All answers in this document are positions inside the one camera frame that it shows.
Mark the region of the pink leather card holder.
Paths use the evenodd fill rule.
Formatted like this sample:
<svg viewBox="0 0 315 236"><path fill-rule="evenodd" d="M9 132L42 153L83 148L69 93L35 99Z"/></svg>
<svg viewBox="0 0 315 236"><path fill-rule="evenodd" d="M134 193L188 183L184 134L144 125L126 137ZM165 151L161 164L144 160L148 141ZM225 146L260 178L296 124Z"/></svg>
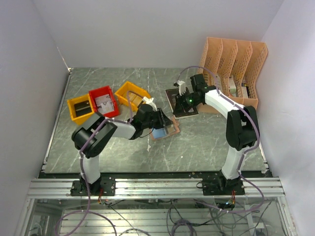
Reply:
<svg viewBox="0 0 315 236"><path fill-rule="evenodd" d="M152 140L155 141L180 133L179 122L175 119L174 116L171 116L170 119L172 121L171 125L168 125L165 128L161 129L153 129L152 133L150 134Z"/></svg>

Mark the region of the yellow bin with cards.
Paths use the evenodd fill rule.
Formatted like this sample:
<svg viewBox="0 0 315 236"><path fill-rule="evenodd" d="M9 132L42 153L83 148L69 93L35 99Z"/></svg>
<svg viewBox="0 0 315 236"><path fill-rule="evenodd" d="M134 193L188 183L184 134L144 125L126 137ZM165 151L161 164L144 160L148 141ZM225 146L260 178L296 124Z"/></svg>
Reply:
<svg viewBox="0 0 315 236"><path fill-rule="evenodd" d="M115 95L122 105L131 107L134 112L138 110L138 106L143 102L143 97L151 98L146 90L129 81L126 81L115 92Z"/></svg>

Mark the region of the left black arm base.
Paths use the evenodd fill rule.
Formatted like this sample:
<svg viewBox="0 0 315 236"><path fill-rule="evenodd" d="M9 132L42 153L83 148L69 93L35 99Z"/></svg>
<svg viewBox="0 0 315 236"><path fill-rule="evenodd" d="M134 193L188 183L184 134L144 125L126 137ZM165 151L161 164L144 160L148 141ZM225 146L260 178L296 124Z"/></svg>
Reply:
<svg viewBox="0 0 315 236"><path fill-rule="evenodd" d="M116 181L108 176L100 177L95 183L89 184L91 196L114 196L116 190ZM88 190L83 177L72 183L71 196L87 196Z"/></svg>

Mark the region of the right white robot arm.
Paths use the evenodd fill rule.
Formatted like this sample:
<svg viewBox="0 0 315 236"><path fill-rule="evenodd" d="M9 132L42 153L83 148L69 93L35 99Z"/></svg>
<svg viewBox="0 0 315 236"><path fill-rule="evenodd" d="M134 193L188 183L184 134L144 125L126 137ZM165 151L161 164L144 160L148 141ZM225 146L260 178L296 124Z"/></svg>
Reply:
<svg viewBox="0 0 315 236"><path fill-rule="evenodd" d="M197 105L213 107L226 118L225 137L229 145L226 161L217 180L210 184L216 191L226 195L241 186L241 169L247 152L259 145L259 126L256 109L241 105L224 95L218 87L205 82L203 74L190 77L193 92L186 90L186 83L177 80L173 114L188 112Z"/></svg>

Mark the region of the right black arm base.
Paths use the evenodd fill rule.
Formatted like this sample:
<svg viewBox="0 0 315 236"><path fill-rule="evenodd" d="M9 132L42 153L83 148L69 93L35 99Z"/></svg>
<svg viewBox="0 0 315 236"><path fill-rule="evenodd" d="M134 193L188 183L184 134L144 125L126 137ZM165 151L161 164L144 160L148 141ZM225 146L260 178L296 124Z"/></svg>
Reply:
<svg viewBox="0 0 315 236"><path fill-rule="evenodd" d="M224 178L203 179L196 184L196 187L202 190L204 196L245 194L243 182L239 178L228 180Z"/></svg>

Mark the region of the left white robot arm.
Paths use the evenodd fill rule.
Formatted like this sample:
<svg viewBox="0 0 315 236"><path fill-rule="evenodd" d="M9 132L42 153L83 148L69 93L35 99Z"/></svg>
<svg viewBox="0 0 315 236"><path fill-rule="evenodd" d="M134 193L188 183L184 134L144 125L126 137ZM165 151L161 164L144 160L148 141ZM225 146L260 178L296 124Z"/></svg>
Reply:
<svg viewBox="0 0 315 236"><path fill-rule="evenodd" d="M145 129L150 129L150 134L156 131L167 136L171 134L169 128L175 125L175 120L167 117L162 109L147 104L140 105L136 114L127 121L107 118L101 113L93 114L71 136L80 160L80 180L75 182L79 186L71 190L71 195L89 196L104 191L99 155L111 138L143 138Z"/></svg>

